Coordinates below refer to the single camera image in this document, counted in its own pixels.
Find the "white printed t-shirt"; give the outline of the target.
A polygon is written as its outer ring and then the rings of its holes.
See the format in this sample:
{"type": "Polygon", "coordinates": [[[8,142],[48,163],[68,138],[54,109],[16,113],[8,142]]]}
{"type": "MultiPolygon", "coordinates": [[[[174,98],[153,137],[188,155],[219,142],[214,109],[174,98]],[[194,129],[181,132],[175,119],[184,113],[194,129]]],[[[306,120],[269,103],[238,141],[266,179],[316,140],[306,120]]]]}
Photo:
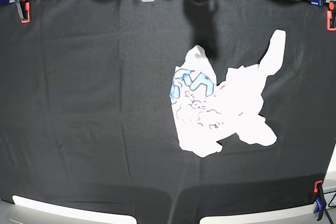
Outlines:
{"type": "Polygon", "coordinates": [[[203,47],[190,49],[172,77],[170,101],[179,146],[206,157],[222,150],[220,141],[236,134],[249,145],[273,145],[277,136],[260,115],[267,78],[282,67],[286,32],[275,30],[261,61],[228,68],[217,76],[203,47]]]}

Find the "red black clamp far left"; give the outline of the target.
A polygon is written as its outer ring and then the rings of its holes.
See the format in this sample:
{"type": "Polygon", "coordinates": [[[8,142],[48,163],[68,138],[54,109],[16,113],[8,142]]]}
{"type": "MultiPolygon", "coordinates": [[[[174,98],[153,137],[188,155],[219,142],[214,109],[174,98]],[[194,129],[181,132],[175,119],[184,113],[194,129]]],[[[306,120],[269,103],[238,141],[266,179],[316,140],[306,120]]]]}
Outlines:
{"type": "Polygon", "coordinates": [[[30,22],[30,5],[28,0],[15,0],[22,24],[30,22]]]}

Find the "red black clamp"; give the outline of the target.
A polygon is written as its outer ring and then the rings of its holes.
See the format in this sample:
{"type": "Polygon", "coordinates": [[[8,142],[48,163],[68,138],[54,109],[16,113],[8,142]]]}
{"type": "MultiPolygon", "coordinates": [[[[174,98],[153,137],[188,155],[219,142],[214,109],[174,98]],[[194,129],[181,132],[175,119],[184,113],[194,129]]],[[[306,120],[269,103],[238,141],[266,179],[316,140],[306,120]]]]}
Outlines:
{"type": "Polygon", "coordinates": [[[327,30],[335,31],[335,1],[330,1],[328,3],[327,30]]]}
{"type": "Polygon", "coordinates": [[[28,0],[15,0],[22,24],[30,22],[30,5],[28,0]]]}

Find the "red black clamp far right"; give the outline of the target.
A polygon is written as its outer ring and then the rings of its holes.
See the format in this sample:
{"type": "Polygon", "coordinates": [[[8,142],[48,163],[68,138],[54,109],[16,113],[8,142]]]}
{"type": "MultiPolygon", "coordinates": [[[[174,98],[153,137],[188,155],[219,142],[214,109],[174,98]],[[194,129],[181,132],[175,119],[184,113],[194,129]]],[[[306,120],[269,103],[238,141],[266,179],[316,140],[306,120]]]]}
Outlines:
{"type": "Polygon", "coordinates": [[[335,1],[330,1],[328,3],[327,30],[335,31],[335,1]]]}

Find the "red blue clamp near right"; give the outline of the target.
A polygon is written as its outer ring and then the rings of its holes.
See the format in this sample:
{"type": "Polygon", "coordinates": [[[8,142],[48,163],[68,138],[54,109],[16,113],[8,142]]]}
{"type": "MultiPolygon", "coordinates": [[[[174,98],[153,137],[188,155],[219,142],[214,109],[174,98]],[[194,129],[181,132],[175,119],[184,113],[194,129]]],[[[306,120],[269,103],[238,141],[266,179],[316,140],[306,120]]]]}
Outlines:
{"type": "Polygon", "coordinates": [[[313,213],[316,215],[317,214],[317,221],[320,221],[323,217],[324,214],[324,209],[326,207],[326,200],[324,198],[324,192],[323,192],[323,187],[322,187],[322,180],[318,180],[315,182],[314,185],[314,193],[316,195],[314,203],[314,211],[313,213]]]}

